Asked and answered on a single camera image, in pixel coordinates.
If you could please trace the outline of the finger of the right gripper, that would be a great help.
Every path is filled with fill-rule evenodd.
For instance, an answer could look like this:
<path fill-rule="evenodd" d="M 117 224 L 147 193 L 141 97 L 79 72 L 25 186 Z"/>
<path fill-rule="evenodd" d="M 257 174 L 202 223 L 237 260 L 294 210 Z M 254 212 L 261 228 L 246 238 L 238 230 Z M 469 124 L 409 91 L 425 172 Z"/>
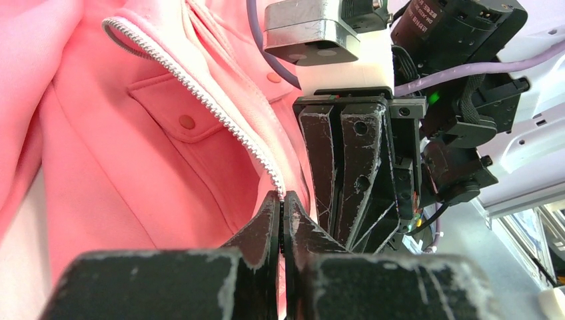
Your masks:
<path fill-rule="evenodd" d="M 307 105 L 298 115 L 314 183 L 318 224 L 334 233 L 338 201 L 338 115 L 330 105 Z"/>
<path fill-rule="evenodd" d="M 397 219 L 385 219 L 396 205 L 386 107 L 346 105 L 335 125 L 333 237 L 350 252 L 375 254 L 398 227 Z"/>

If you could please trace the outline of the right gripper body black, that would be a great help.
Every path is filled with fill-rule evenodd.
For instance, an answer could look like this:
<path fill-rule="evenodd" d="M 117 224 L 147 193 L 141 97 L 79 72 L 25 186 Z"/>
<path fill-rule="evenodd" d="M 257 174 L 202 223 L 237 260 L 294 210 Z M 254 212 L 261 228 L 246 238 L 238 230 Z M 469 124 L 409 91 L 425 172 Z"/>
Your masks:
<path fill-rule="evenodd" d="M 408 229 L 410 221 L 417 218 L 420 206 L 422 177 L 418 122 L 424 115 L 424 100 L 394 99 L 379 90 L 320 90 L 313 96 L 299 97 L 293 110 L 300 127 L 298 115 L 307 105 L 330 105 L 338 113 L 346 105 L 361 103 L 382 103 L 386 107 L 396 205 L 394 213 L 385 219 L 397 219 L 402 229 Z"/>

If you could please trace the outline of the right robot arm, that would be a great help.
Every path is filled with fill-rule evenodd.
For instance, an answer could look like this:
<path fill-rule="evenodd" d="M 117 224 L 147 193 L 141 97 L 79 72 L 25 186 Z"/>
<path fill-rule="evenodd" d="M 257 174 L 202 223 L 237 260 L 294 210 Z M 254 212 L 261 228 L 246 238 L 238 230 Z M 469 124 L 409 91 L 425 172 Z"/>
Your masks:
<path fill-rule="evenodd" d="M 284 201 L 289 319 L 499 319 L 481 270 L 401 253 L 450 207 L 497 183 L 478 147 L 510 130 L 531 82 L 497 56 L 525 25 L 517 1 L 281 1 L 265 51 L 292 63 L 317 218 Z"/>

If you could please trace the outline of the pink jacket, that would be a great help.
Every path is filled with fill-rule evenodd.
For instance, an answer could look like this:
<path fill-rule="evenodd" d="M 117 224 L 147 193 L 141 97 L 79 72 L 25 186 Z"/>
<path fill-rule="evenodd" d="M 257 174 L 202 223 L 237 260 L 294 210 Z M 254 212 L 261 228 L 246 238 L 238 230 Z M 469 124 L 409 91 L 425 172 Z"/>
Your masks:
<path fill-rule="evenodd" d="M 244 1 L 2 1 L 1 318 L 87 251 L 222 245 L 276 180 L 316 217 L 299 95 Z"/>

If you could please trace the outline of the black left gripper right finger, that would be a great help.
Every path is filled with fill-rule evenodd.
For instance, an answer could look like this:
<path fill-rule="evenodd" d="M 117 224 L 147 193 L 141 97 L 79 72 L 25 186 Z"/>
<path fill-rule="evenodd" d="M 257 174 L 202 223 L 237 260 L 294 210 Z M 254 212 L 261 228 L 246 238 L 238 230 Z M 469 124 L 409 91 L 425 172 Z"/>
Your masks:
<path fill-rule="evenodd" d="M 457 255 L 356 254 L 283 205 L 288 319 L 502 319 L 485 273 Z"/>

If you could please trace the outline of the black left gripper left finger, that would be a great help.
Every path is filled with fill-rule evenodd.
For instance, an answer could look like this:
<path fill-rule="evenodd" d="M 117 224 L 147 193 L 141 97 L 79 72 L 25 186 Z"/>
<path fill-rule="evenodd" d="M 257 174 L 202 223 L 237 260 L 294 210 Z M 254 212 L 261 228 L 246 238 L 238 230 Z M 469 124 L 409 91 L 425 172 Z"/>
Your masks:
<path fill-rule="evenodd" d="M 60 278 L 42 319 L 276 319 L 279 196 L 217 249 L 92 251 Z"/>

